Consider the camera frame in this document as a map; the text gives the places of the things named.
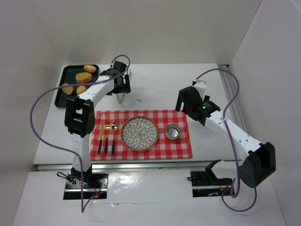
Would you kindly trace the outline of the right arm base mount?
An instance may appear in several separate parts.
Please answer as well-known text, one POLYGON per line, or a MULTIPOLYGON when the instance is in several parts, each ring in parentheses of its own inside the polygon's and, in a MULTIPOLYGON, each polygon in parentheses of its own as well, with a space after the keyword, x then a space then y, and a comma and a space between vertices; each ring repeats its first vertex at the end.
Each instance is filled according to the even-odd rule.
POLYGON ((215 160, 205 167, 203 171, 192 171, 187 180, 192 185, 192 195, 196 197, 230 196, 232 179, 218 179, 212 172, 212 167, 221 160, 215 160))

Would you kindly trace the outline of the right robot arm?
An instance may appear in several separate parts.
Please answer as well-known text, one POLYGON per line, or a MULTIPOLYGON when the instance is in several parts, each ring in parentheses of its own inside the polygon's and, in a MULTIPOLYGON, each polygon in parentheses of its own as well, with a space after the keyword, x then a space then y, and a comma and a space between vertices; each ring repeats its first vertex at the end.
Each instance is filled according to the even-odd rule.
POLYGON ((210 101, 209 96, 205 96, 205 89, 202 81, 181 89, 175 109, 215 132, 236 150, 233 161, 215 160, 206 166, 207 176, 210 179, 242 180, 248 187, 256 188, 276 171, 275 147, 244 132, 210 101))

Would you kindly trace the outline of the small round muffin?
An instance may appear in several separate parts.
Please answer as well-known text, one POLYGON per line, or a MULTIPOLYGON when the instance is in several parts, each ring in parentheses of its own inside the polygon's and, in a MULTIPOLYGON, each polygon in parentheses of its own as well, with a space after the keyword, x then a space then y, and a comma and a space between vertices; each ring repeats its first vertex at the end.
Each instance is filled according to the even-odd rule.
POLYGON ((77 87, 76 93, 77 93, 77 95, 80 95, 80 94, 84 93, 86 90, 87 90, 87 87, 81 85, 81 86, 78 86, 78 87, 77 87))

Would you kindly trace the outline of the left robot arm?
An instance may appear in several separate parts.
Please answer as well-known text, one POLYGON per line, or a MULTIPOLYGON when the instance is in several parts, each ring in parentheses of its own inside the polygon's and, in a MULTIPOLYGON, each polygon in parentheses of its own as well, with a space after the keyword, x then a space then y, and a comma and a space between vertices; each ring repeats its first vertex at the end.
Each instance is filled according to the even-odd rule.
POLYGON ((129 93, 129 66, 114 62, 108 70, 100 73, 96 85, 82 94, 70 97, 66 102, 64 123, 71 135, 73 158, 71 175, 90 184, 93 180, 89 156, 89 136, 95 128, 95 106, 108 94, 129 93))

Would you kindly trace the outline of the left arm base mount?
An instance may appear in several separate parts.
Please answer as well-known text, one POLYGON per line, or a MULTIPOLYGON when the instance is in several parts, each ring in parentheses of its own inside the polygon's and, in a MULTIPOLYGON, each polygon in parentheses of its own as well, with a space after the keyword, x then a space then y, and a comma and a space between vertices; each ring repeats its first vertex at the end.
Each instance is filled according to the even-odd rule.
MULTIPOLYGON (((80 179, 73 177, 70 173, 64 174, 62 172, 57 172, 56 175, 60 178, 65 179, 65 189, 64 189, 64 200, 80 200, 80 179)), ((107 185, 108 185, 108 174, 107 173, 97 173, 94 174, 95 178, 89 182, 83 183, 83 198, 88 200, 93 198, 95 200, 107 199, 107 185)))

